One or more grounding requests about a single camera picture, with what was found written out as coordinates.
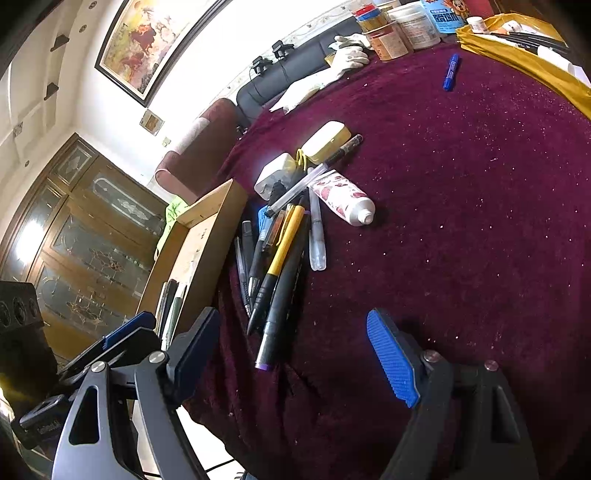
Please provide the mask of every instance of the ceiling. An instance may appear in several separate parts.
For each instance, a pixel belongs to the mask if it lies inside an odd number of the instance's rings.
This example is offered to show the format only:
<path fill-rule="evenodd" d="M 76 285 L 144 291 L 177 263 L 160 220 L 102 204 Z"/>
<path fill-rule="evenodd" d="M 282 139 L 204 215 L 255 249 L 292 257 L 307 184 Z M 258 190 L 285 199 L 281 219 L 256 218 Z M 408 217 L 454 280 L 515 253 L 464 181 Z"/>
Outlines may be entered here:
<path fill-rule="evenodd" d="M 110 1 L 63 0 L 31 32 L 0 79 L 0 209 L 5 215 L 12 216 L 7 205 L 23 197 L 59 148 L 54 142 L 73 125 L 83 60 Z M 69 42 L 52 51 L 60 35 Z M 51 83 L 59 90 L 46 99 Z"/>

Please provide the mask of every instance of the blue packaging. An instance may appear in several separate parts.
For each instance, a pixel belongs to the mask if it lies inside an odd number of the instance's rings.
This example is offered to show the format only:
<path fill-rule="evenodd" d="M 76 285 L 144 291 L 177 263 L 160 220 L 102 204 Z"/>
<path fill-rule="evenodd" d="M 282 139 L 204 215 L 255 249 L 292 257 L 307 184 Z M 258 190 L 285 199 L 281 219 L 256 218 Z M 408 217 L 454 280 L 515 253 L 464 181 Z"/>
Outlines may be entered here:
<path fill-rule="evenodd" d="M 421 4 L 439 33 L 455 33 L 470 16 L 465 0 L 421 0 Z"/>

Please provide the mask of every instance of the cardboard box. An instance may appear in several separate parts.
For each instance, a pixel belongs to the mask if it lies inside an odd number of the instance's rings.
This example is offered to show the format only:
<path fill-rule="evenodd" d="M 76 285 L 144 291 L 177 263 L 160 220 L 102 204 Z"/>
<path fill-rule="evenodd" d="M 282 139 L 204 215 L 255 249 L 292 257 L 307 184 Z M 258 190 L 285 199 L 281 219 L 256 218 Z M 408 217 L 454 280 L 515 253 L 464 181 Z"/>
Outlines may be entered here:
<path fill-rule="evenodd" d="M 195 273 L 175 335 L 191 328 L 201 311 L 211 305 L 247 199 L 246 191 L 236 181 L 228 180 L 177 218 L 152 268 L 138 312 L 156 312 L 164 282 L 173 278 L 188 283 L 193 261 Z"/>

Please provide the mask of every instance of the green cloth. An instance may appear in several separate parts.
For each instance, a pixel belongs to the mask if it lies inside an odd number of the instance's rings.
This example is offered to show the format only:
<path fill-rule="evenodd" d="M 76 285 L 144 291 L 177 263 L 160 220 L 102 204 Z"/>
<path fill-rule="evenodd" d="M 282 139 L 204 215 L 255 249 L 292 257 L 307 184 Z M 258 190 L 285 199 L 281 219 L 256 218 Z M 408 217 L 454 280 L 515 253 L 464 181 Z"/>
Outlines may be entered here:
<path fill-rule="evenodd" d="M 160 240 L 158 241 L 158 245 L 156 245 L 156 255 L 154 258 L 157 258 L 158 255 L 160 255 L 162 247 L 164 246 L 164 242 L 168 238 L 170 231 L 173 229 L 173 225 L 177 221 L 178 216 L 185 212 L 188 208 L 189 205 L 187 205 L 181 197 L 177 196 L 175 196 L 172 199 L 172 202 L 168 204 L 166 207 L 166 227 L 164 228 L 162 237 L 160 237 Z"/>

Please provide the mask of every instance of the white glove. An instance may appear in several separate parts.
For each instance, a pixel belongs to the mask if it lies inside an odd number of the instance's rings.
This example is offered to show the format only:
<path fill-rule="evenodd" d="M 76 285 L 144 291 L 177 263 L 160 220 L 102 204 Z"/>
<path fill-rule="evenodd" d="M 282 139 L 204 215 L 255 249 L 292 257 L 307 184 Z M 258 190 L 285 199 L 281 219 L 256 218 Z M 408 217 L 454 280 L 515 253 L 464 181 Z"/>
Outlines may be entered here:
<path fill-rule="evenodd" d="M 335 58 L 330 66 L 340 72 L 340 77 L 347 70 L 360 69 L 369 63 L 369 57 L 363 52 L 362 47 L 344 47 L 335 53 Z"/>
<path fill-rule="evenodd" d="M 329 69 L 322 70 L 290 85 L 279 101 L 269 109 L 274 112 L 283 108 L 285 113 L 304 103 L 319 90 L 339 80 L 347 70 L 360 69 L 369 63 L 361 47 L 345 47 L 337 50 Z"/>
<path fill-rule="evenodd" d="M 360 47 L 365 47 L 368 50 L 373 50 L 368 38 L 361 33 L 354 33 L 353 35 L 349 35 L 348 37 L 342 37 L 341 35 L 337 35 L 335 37 L 335 42 L 331 43 L 329 45 L 329 48 L 332 48 L 333 50 L 340 50 L 341 48 L 351 47 L 353 45 L 358 45 Z"/>

